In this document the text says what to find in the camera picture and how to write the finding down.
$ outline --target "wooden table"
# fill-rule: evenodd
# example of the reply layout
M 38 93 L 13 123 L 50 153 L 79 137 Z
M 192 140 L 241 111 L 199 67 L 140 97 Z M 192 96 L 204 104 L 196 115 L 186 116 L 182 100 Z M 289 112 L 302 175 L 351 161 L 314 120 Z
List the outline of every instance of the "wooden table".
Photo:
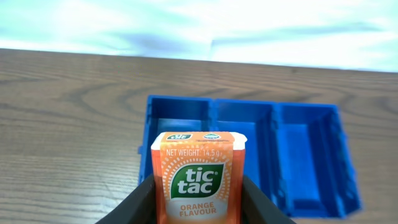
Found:
M 341 223 L 397 222 L 398 74 L 0 50 L 0 223 L 111 211 L 137 185 L 149 94 L 339 105 L 365 207 Z

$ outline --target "orange box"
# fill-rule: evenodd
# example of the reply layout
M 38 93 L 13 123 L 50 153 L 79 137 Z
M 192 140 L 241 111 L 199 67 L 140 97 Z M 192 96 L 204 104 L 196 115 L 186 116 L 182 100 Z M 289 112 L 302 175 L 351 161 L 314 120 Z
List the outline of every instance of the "orange box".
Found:
M 246 137 L 229 132 L 161 133 L 152 165 L 157 224 L 238 224 Z

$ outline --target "green logo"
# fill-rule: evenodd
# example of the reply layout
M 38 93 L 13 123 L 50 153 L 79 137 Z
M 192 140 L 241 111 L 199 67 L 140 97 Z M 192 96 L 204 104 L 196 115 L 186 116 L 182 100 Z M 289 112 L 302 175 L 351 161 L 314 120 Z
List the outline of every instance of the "green logo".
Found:
M 190 139 L 192 137 L 192 134 L 172 134 L 169 137 L 167 137 L 167 140 L 186 140 Z
M 181 167 L 174 175 L 171 198 L 203 198 L 221 186 L 224 164 L 197 164 Z
M 204 138 L 205 139 L 219 139 L 219 138 L 221 138 L 221 136 L 219 136 L 218 134 L 209 133 L 209 134 L 205 135 Z

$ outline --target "wooden surface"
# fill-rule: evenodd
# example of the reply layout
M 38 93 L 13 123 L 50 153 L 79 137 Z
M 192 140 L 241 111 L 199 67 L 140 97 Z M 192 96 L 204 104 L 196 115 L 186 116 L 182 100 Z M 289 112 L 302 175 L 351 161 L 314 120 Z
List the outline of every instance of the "wooden surface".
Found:
M 94 223 L 136 186 L 148 94 L 340 106 L 364 211 L 398 220 L 398 74 L 0 50 L 0 223 Z

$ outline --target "white backdrop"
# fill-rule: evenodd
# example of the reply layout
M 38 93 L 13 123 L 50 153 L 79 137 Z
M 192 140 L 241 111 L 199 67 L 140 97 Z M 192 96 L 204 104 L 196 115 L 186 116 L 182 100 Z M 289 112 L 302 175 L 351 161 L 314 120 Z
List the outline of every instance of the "white backdrop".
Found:
M 398 1 L 3 0 L 0 48 L 398 72 Z

